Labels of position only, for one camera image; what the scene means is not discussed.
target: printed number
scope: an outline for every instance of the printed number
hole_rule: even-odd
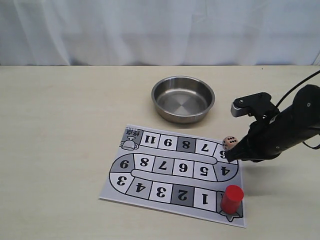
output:
[[[167,147],[170,147],[172,145],[172,140],[171,139],[164,140],[164,145]]]
[[[180,199],[181,201],[185,201],[185,200],[187,200],[187,197],[185,196],[187,193],[188,193],[188,191],[186,191],[186,190],[179,190],[179,195],[178,195],[178,199]]]
[[[180,163],[179,167],[180,167],[179,171],[182,173],[185,173],[188,170],[188,166],[185,163]]]
[[[208,176],[208,171],[209,171],[209,168],[205,166],[200,167],[200,172],[202,172],[200,173],[201,176]]]
[[[203,205],[205,205],[205,204],[208,204],[208,202],[207,202],[207,197],[208,197],[208,194],[204,194],[204,193],[202,193],[202,204]]]
[[[123,161],[120,163],[120,168],[126,169],[126,168],[129,166],[128,163],[129,163],[128,160],[123,160]]]
[[[141,158],[140,166],[146,167],[148,165],[149,159],[148,158]]]
[[[205,143],[201,151],[209,152],[209,149],[206,149],[206,147],[208,147],[208,144]]]
[[[156,195],[159,197],[159,198],[163,198],[165,195],[162,191],[167,191],[167,189],[165,189],[164,187],[158,187],[156,189],[158,192],[156,193]]]
[[[167,163],[166,161],[163,161],[163,162],[161,163],[159,169],[161,169],[161,170],[167,170],[167,167],[164,167],[164,165],[166,165],[166,163]]]
[[[136,192],[137,193],[140,193],[143,189],[145,189],[146,187],[145,186],[142,186],[142,183],[138,183],[136,185]]]
[[[155,139],[156,139],[156,137],[155,136],[149,136],[149,135],[147,135],[146,137],[145,137],[145,143],[149,143],[149,138],[151,138],[151,144],[154,144],[155,143]]]
[[[229,170],[229,169],[226,169],[225,166],[222,166],[222,167],[221,167],[221,170],[222,170],[222,175],[223,175],[223,176],[227,175],[227,174],[230,172],[230,170]]]
[[[183,141],[183,142],[182,142],[182,147],[183,147],[184,149],[190,148],[190,142],[189,142],[189,141]]]
[[[118,181],[116,182],[116,184],[118,184],[119,186],[123,186],[125,185],[124,180],[127,180],[127,178],[125,176],[120,176],[118,177]]]
[[[226,151],[220,151],[220,158],[222,159],[226,158]]]

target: bowl rim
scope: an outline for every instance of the bowl rim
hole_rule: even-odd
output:
[[[161,107],[158,102],[156,101],[156,98],[155,98],[155,91],[156,89],[158,88],[158,86],[160,84],[162,84],[163,82],[165,81],[168,81],[170,79],[174,79],[174,78],[186,78],[186,79],[191,79],[193,81],[196,81],[202,85],[204,85],[210,92],[211,94],[211,97],[212,97],[212,101],[211,103],[209,104],[209,106],[203,110],[203,111],[200,111],[198,113],[195,113],[195,114],[189,114],[189,115],[181,115],[181,114],[175,114],[175,113],[172,113],[166,109],[164,109],[163,107]],[[166,77],[166,78],[163,78],[161,79],[160,81],[158,81],[152,88],[152,91],[151,91],[151,98],[152,98],[152,101],[153,101],[153,104],[155,104],[157,106],[157,108],[159,108],[161,111],[165,112],[166,114],[168,115],[171,115],[171,116],[175,116],[175,117],[179,117],[179,118],[191,118],[191,117],[198,117],[198,116],[201,116],[203,114],[206,114],[208,113],[208,111],[213,107],[213,105],[215,104],[215,101],[216,101],[216,96],[215,96],[215,93],[213,91],[213,89],[207,84],[205,83],[204,81],[198,79],[198,78],[195,78],[195,77],[191,77],[191,76],[186,76],[186,75],[174,75],[174,76],[169,76],[169,77]]]

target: die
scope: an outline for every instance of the die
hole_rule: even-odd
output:
[[[222,141],[223,149],[225,151],[228,151],[232,149],[235,145],[237,145],[237,143],[238,139],[236,139],[234,136],[227,136]]]

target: game board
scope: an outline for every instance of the game board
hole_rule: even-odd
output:
[[[245,228],[244,199],[232,215],[220,207],[227,186],[243,189],[224,153],[220,140],[127,125],[99,197]]]

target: trophy icon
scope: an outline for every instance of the trophy icon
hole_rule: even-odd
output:
[[[122,141],[120,147],[124,150],[133,151],[139,148],[139,145],[134,142],[135,136],[128,136],[128,140]]]

